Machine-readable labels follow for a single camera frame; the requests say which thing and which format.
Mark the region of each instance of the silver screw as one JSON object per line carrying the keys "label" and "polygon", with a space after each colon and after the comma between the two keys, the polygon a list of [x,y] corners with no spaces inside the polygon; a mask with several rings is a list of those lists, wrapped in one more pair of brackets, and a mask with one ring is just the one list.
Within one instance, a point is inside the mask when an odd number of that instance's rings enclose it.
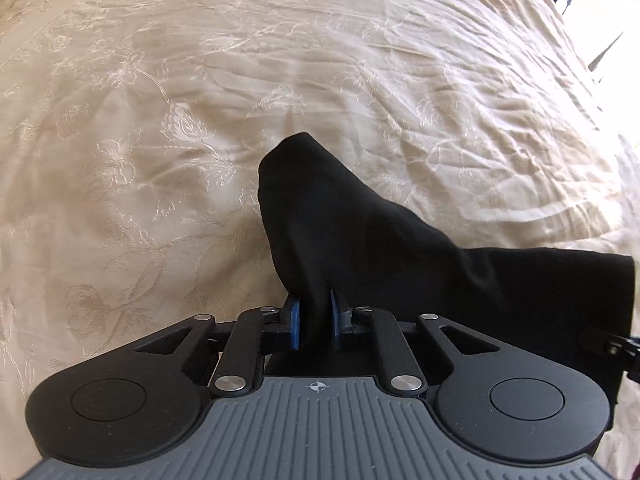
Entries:
{"label": "silver screw", "polygon": [[413,375],[398,375],[391,379],[391,386],[403,392],[412,392],[422,386],[422,381]]}
{"label": "silver screw", "polygon": [[214,383],[216,388],[223,392],[236,392],[246,386],[246,381],[237,375],[223,375]]}

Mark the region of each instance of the crosshair symbol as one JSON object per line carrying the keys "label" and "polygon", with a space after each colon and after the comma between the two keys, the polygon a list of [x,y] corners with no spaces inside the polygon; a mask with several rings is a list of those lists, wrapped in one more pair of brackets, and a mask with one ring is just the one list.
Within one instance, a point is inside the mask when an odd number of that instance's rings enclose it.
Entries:
{"label": "crosshair symbol", "polygon": [[319,393],[325,388],[330,388],[330,386],[324,384],[321,381],[316,381],[315,383],[311,383],[309,386],[307,386],[307,388],[311,388],[313,391],[315,391],[315,393]]}

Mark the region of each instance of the black circular joint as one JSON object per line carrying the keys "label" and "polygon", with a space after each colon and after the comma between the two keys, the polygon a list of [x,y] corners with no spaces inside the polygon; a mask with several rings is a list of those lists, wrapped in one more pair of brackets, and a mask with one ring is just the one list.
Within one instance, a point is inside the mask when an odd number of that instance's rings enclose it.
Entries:
{"label": "black circular joint", "polygon": [[142,408],[145,400],[145,389],[133,381],[102,379],[76,391],[71,405],[84,418],[112,422],[133,415]]}
{"label": "black circular joint", "polygon": [[519,420],[543,420],[564,406],[564,396],[555,386],[525,377],[496,384],[490,397],[500,412]]}

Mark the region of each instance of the bedspread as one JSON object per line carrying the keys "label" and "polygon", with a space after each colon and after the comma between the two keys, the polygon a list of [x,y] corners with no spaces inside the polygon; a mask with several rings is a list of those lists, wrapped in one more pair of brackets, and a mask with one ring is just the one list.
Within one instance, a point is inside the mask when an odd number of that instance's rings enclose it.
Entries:
{"label": "bedspread", "polygon": [[282,303],[257,165],[296,132],[459,246],[639,254],[639,166],[544,0],[21,0],[0,34],[4,480],[48,375]]}

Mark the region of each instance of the circular cap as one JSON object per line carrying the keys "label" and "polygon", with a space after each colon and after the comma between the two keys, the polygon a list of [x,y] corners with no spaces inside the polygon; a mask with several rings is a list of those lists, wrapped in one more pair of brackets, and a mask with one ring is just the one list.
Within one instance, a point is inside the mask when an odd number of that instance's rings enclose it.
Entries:
{"label": "circular cap", "polygon": [[391,386],[403,392],[412,392],[422,386],[422,381],[413,375],[398,375],[391,379]]}
{"label": "circular cap", "polygon": [[505,415],[519,420],[543,420],[564,406],[564,396],[555,386],[529,378],[508,379],[491,390],[491,403]]}
{"label": "circular cap", "polygon": [[218,377],[214,384],[217,389],[223,392],[236,392],[246,386],[246,381],[237,375],[223,375]]}
{"label": "circular cap", "polygon": [[145,389],[124,379],[102,379],[82,386],[71,399],[78,415],[113,422],[137,412],[146,400]]}

